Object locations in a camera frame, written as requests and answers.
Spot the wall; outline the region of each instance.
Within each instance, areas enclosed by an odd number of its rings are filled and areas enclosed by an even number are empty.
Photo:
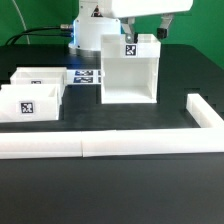
[[[78,0],[16,0],[28,28],[71,23],[78,14]],[[0,2],[0,44],[23,31],[12,0]],[[179,13],[173,21],[170,36],[162,43],[189,44],[224,68],[224,1],[194,0],[191,12]],[[155,33],[160,17],[136,19],[136,31]],[[67,43],[59,37],[32,37],[31,43]],[[23,38],[19,43],[26,43]]]

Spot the white container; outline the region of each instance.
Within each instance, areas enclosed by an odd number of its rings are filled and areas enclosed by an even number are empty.
[[[63,96],[67,76],[65,67],[19,67],[11,76],[12,85],[17,84],[57,84],[60,96]]]
[[[55,85],[2,85],[0,122],[58,120],[59,98]]]
[[[140,34],[138,44],[127,44],[125,35],[101,39],[101,102],[156,103],[161,43],[151,34]]]

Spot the black table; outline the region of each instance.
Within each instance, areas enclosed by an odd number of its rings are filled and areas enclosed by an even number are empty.
[[[18,66],[98,69],[100,61],[65,46],[1,47],[1,83]],[[200,93],[223,117],[223,86],[224,71],[196,49],[165,45],[157,105],[101,105],[99,86],[72,86],[61,120],[0,124],[0,131],[194,128],[187,93]],[[0,223],[221,224],[223,173],[222,153],[1,160]]]
[[[61,45],[0,48],[1,83],[9,83],[16,67],[23,66],[100,69],[100,59],[70,55]],[[223,116],[223,86],[224,71],[195,48],[163,45],[158,104],[102,105],[99,85],[67,86],[59,121],[0,124],[0,132],[198,127],[185,110],[187,94],[201,94]]]

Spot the white open box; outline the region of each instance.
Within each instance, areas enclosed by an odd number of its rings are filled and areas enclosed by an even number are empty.
[[[56,85],[2,85],[0,122],[58,120],[59,93]]]
[[[67,76],[66,67],[19,67],[11,76],[10,82],[15,84],[57,84],[60,96],[63,96]]]
[[[156,103],[161,43],[151,34],[140,34],[137,44],[125,35],[101,39],[101,102]]]

